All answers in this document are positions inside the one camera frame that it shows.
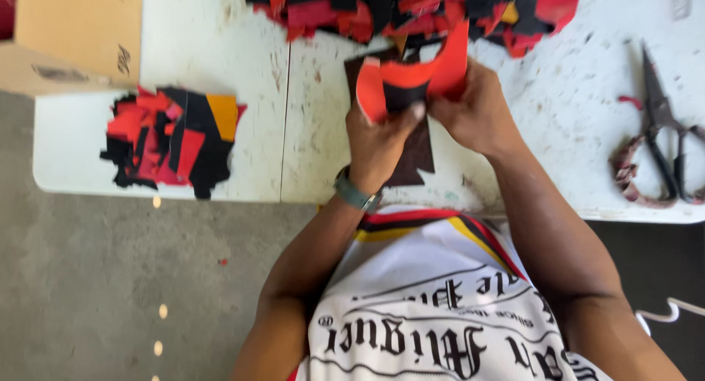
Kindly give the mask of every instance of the pile of fabric scraps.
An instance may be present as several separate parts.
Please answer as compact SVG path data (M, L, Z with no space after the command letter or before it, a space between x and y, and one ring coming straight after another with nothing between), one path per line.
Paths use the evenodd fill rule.
M228 159L246 108L234 96L138 88L137 95L115 101L100 157L118 167L120 187L192 186L197 198L209 199L230 177Z
M0 0L0 41L12 38L15 28L15 0Z
M402 61L397 47L346 61L350 99L357 99L373 123L382 122L389 113L400 112L419 100L435 96L457 100L464 90L468 24L459 23L436 58L428 63L419 62L418 54ZM427 119L405 142L399 163L384 186L422 186L424 180L418 169L435 173Z
M545 34L575 16L579 0L247 0L288 29L288 40L316 29L358 43L374 35L401 36L409 49L437 43L470 20L468 36L484 37L523 57Z

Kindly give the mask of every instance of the paint-stained table surface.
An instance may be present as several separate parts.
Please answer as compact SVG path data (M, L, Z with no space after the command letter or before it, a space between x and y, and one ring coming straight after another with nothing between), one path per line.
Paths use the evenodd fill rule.
M677 119L705 126L705 0L692 15L671 18L670 0L581 0L575 20L524 59L480 41L468 54L498 72L524 140L560 192L587 219L690 223L705 206L679 203L652 210L629 203L612 182L608 159L642 130L645 116L616 102L643 95L640 44L647 41ZM349 161L344 118L350 104L343 61L365 51L331 35L291 47L290 85L281 199L322 203L336 172ZM496 177L484 157L457 145L431 121L436 174L420 171L425 186L384 190L384 203L413 203L502 215ZM663 135L664 147L675 143ZM705 185L705 145L686 142L688 187ZM658 195L657 169L644 149L636 182Z
M619 95L643 95L639 44L651 48L673 110L682 123L705 125L705 0L673 21L670 0L581 0L575 20L522 60L480 41L468 54L497 70L524 139L560 192L587 219L689 223L705 207L679 203L650 210L627 202L612 183L608 159L639 133L644 116ZM145 0L141 81L234 94L249 109L238 126L233 176L214 200L323 203L336 172L349 161L344 117L350 104L343 62L368 48L319 33L289 45L285 33L253 14L244 0ZM383 43L374 41L371 48ZM124 190L98 159L109 105L118 92L38 97L35 180L51 192L154 196ZM461 148L435 121L436 174L422 187L385 190L386 203L452 207L501 215L496 178L480 155ZM663 135L673 154L675 136ZM687 141L688 186L705 185L705 145ZM660 191L646 149L636 182ZM189 188L160 188L190 198Z

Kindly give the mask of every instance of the scissors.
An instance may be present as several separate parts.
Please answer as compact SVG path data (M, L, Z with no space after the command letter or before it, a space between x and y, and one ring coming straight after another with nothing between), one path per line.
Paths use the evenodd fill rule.
M701 141L705 142L705 129L700 126L686 128L673 117L668 97L664 95L664 90L658 80L654 63L648 55L647 45L641 45L644 54L644 83L647 88L647 101L642 104L639 100L622 96L621 102L631 102L639 110L646 109L648 116L648 127L643 135L639 135L630 140L627 145L612 160L615 169L615 182L621 189L622 195L630 202L638 203L647 207L657 209L667 209L672 207L682 198L687 203L702 205L705 203L705 187L690 195L685 190L685 153L683 142L688 133L693 133ZM658 148L657 136L662 128L672 128L678 133L678 155L673 161L673 170L666 161L664 154ZM639 193L632 178L637 175L637 165L632 163L632 157L643 142L647 142L648 149L657 161L661 178L668 189L668 196L660 198L648 197Z

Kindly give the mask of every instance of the fingernail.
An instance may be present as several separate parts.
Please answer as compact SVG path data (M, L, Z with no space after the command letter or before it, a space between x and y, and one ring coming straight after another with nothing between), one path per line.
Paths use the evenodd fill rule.
M413 102L410 108L416 119L421 119L426 115L426 105L423 102Z

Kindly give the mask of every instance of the hand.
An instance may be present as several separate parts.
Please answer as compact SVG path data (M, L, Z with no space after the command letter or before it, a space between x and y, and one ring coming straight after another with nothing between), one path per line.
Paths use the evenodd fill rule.
M392 177L406 138L425 116L426 106L417 102L404 112L390 115L382 124L373 124L355 102L346 125L352 159L348 178L358 190L372 195Z
M465 92L457 103L432 99L429 114L463 147L485 156L511 151L523 143L509 111L497 73L467 58Z

